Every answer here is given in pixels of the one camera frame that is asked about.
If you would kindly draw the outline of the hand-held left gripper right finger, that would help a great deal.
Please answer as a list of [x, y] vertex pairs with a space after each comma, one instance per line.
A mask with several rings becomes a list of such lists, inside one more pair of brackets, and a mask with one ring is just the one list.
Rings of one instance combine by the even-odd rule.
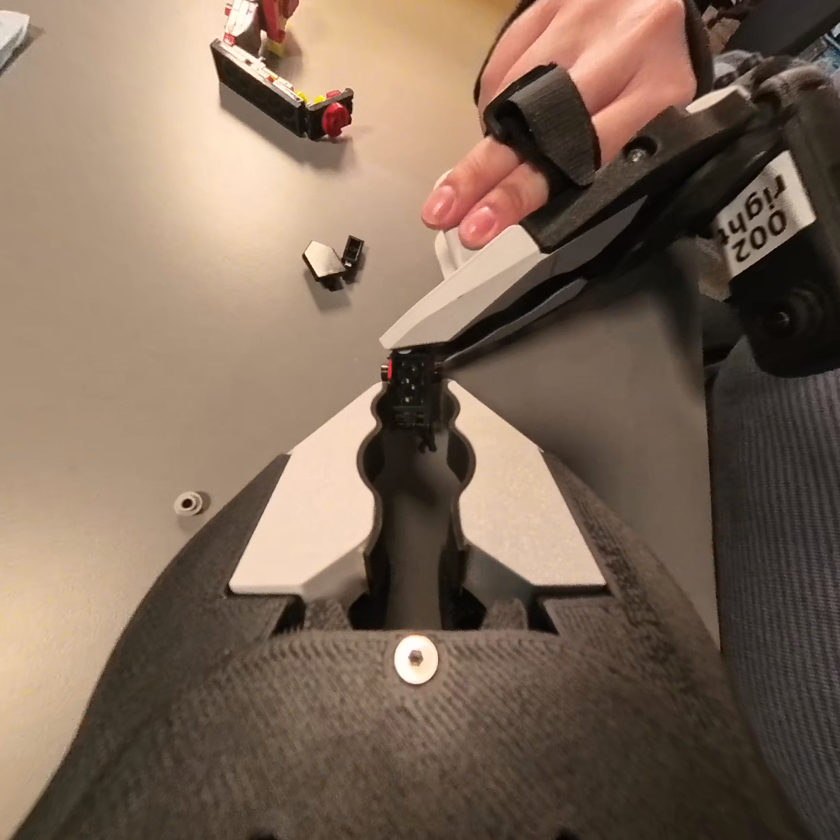
[[447, 466], [458, 486], [438, 567], [445, 629], [478, 629], [516, 602], [548, 626], [546, 602], [608, 595], [591, 541], [546, 454], [456, 382], [444, 384]]

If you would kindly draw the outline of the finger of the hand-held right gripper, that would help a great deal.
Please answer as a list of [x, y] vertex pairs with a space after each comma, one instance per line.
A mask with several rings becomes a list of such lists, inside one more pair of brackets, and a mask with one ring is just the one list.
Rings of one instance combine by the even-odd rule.
[[574, 275], [620, 235], [642, 197], [554, 251], [542, 251], [522, 225], [503, 230], [451, 271], [381, 336], [385, 349], [447, 343], [553, 277]]
[[462, 357], [494, 347], [571, 302], [587, 285], [585, 278], [562, 281], [550, 278], [527, 291], [509, 306], [483, 316], [456, 339], [441, 348], [441, 362], [453, 364]]

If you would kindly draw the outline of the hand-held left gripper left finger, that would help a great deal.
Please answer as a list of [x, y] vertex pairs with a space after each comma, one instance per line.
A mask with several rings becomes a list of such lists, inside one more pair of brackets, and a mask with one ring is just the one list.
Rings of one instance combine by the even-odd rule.
[[377, 412], [383, 384], [363, 391], [287, 455], [228, 588], [236, 595], [381, 606], [390, 578], [381, 544]]

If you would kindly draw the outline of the small black lego assembly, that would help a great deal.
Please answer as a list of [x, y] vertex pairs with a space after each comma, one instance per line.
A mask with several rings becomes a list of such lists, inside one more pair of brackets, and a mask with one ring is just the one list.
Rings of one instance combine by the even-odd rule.
[[436, 452], [441, 405], [441, 363], [435, 352], [411, 348], [390, 352], [381, 368], [385, 390], [378, 412], [384, 429], [413, 434], [420, 453]]

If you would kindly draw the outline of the black angled lego tile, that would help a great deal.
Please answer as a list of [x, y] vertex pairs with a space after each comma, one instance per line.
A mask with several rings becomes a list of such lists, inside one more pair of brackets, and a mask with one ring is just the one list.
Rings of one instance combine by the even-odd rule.
[[330, 246], [311, 241], [302, 253], [302, 259], [313, 279], [327, 291], [343, 288], [346, 265]]

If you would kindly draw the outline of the long black lego chassis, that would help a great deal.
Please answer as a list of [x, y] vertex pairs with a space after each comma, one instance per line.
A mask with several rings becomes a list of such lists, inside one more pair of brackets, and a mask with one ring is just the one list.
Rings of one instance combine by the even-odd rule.
[[210, 49], [220, 83], [298, 138], [336, 139], [351, 125], [352, 89], [308, 98], [264, 60], [238, 46], [217, 38]]

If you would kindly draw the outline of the person's right hand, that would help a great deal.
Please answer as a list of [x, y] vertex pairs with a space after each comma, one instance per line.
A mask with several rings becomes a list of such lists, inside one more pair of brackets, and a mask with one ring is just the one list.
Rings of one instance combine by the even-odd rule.
[[[480, 71], [479, 115], [531, 68], [552, 63], [579, 89], [603, 163], [649, 120], [668, 107], [684, 107], [697, 93], [684, 2], [526, 2]], [[465, 247], [478, 249], [549, 196], [540, 171], [486, 136], [436, 184], [422, 220], [432, 229], [456, 228]]]

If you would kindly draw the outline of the open instruction booklet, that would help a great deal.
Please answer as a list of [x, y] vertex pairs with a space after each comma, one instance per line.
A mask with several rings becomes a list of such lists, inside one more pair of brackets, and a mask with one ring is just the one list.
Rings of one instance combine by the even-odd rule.
[[1, 58], [3, 70], [25, 42], [30, 24], [27, 14], [1, 10]]

